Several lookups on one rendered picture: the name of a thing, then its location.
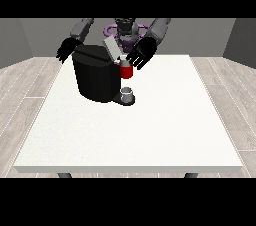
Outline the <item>pale grey machine lid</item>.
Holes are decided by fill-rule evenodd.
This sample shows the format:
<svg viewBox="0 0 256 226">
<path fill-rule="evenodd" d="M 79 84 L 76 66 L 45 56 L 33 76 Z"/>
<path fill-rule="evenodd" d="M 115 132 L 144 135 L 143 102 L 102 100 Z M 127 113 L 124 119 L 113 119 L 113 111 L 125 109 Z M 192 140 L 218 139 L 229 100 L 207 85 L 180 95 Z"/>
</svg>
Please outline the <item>pale grey machine lid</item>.
<svg viewBox="0 0 256 226">
<path fill-rule="evenodd" d="M 116 43 L 116 40 L 114 39 L 113 36 L 109 36 L 107 38 L 105 38 L 102 41 L 104 47 L 106 48 L 110 58 L 112 61 L 116 61 L 121 55 L 122 52 L 119 48 L 119 46 Z"/>
</svg>

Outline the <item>small grey coffee pod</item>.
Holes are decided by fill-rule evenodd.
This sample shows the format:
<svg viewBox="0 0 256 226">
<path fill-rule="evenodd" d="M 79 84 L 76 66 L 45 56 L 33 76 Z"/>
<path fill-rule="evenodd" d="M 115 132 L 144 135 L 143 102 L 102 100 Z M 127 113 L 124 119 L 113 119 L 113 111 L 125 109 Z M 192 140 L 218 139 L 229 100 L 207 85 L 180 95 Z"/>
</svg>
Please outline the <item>small grey coffee pod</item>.
<svg viewBox="0 0 256 226">
<path fill-rule="evenodd" d="M 129 66 L 130 66 L 130 63 L 129 63 L 129 61 L 126 59 L 126 56 L 125 56 L 125 55 L 121 55 L 121 56 L 120 56 L 120 66 L 121 66 L 121 67 L 129 67 Z"/>
</svg>

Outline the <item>black coffee machine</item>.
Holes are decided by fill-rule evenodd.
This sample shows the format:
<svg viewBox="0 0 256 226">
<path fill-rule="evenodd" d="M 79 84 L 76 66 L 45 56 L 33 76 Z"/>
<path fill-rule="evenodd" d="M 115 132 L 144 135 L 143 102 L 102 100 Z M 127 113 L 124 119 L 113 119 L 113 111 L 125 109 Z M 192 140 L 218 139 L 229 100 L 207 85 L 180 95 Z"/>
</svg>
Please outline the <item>black coffee machine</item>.
<svg viewBox="0 0 256 226">
<path fill-rule="evenodd" d="M 82 96 L 94 102 L 116 102 L 123 106 L 135 103 L 134 95 L 124 101 L 120 68 L 111 60 L 104 46 L 78 45 L 72 54 L 72 61 Z"/>
</svg>

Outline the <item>small grey cup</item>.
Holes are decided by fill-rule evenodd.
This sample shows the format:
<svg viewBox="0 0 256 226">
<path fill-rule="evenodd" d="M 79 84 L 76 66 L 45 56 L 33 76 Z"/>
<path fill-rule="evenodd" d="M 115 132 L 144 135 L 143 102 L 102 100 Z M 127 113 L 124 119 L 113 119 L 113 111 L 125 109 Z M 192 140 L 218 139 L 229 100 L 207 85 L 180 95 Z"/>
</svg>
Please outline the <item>small grey cup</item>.
<svg viewBox="0 0 256 226">
<path fill-rule="evenodd" d="M 133 99 L 133 91 L 130 87 L 123 87 L 120 90 L 120 94 L 121 94 L 121 101 L 124 103 L 129 103 Z"/>
</svg>

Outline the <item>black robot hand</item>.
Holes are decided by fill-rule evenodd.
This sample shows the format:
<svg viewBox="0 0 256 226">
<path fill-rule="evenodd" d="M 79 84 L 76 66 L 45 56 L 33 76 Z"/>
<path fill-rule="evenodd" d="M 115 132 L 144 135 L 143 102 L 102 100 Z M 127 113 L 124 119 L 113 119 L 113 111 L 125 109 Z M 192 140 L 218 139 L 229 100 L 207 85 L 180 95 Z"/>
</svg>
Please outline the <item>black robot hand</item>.
<svg viewBox="0 0 256 226">
<path fill-rule="evenodd" d="M 153 57 L 157 50 L 156 40 L 152 37 L 142 38 L 126 56 L 126 60 L 141 70 Z"/>
<path fill-rule="evenodd" d="M 75 48 L 81 45 L 82 42 L 74 38 L 66 38 L 60 48 L 57 50 L 56 57 L 64 63 L 65 60 L 74 52 Z"/>
</svg>

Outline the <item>red pod holder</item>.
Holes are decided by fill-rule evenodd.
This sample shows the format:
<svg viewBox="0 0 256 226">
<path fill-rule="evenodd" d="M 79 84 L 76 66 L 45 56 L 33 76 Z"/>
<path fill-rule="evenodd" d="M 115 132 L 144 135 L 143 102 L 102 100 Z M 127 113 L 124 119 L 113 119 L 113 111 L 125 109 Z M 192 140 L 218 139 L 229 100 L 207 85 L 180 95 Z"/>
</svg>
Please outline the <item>red pod holder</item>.
<svg viewBox="0 0 256 226">
<path fill-rule="evenodd" d="M 119 66 L 120 77 L 122 79 L 129 79 L 133 76 L 133 66 Z"/>
</svg>

